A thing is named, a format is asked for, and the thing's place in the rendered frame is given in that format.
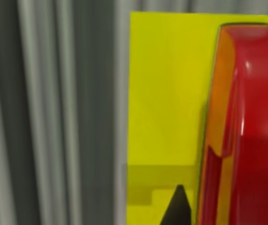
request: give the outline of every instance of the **yellow background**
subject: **yellow background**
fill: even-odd
[[[218,29],[265,15],[131,13],[127,224],[159,225],[177,184],[196,214]]]

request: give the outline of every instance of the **red glossy surface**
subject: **red glossy surface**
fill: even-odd
[[[205,167],[201,224],[216,223],[218,195],[213,189],[220,191],[216,171],[223,158],[233,155],[228,224],[268,225],[268,25],[223,29],[233,41],[235,67],[222,154],[213,161],[210,151],[207,155],[215,165]]]

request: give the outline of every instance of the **red plastic object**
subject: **red plastic object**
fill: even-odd
[[[198,224],[268,225],[268,25],[227,25],[222,32],[233,45],[234,67],[224,74],[231,80],[224,91],[227,109],[209,107],[208,120],[214,113],[225,120],[221,143],[206,138]],[[211,95],[210,104],[218,105],[217,99]],[[230,157],[231,172],[224,165]]]

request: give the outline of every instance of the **black pointed object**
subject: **black pointed object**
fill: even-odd
[[[191,225],[191,208],[183,185],[177,185],[160,225]]]

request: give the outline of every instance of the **black shape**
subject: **black shape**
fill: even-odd
[[[160,225],[191,225],[191,208],[183,185],[177,185]]]

